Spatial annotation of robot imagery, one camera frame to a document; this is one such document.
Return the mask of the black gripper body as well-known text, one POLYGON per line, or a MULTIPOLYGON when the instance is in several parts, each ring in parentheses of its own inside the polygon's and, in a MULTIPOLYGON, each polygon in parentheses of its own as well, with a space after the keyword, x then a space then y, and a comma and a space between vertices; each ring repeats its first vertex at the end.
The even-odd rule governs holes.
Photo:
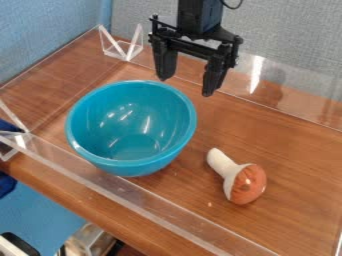
POLYGON ((194 31, 186 31, 183 28, 167 24, 159 19, 158 15, 152 15, 150 21, 152 23, 152 31, 148 34, 150 43, 152 36, 168 39, 178 53, 182 52, 207 62, 212 55, 230 55, 231 68, 235 67, 239 46, 243 43, 243 39, 224 30, 219 24, 208 31, 195 33, 194 31))

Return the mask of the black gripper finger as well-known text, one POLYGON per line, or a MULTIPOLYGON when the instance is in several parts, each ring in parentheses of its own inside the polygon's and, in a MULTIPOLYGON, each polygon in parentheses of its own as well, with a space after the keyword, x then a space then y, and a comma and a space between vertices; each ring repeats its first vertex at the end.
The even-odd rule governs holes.
POLYGON ((212 55, 204 67, 202 95, 210 97, 220 88, 228 69, 231 56, 212 55))
POLYGON ((151 37, 156 75, 162 81, 170 79, 176 71, 178 51, 171 41, 158 36, 151 37))

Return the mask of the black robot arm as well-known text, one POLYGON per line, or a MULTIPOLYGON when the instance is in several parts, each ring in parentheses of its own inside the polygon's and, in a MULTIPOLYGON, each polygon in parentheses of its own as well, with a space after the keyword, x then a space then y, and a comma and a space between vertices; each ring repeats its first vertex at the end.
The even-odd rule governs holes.
POLYGON ((152 31, 148 42, 152 47, 156 75, 162 81, 175 75, 178 53, 204 59, 202 95, 208 97, 222 87, 230 68, 238 60, 243 38, 222 27, 223 8, 238 9, 224 0, 179 0, 176 24, 170 25, 150 17, 152 31))

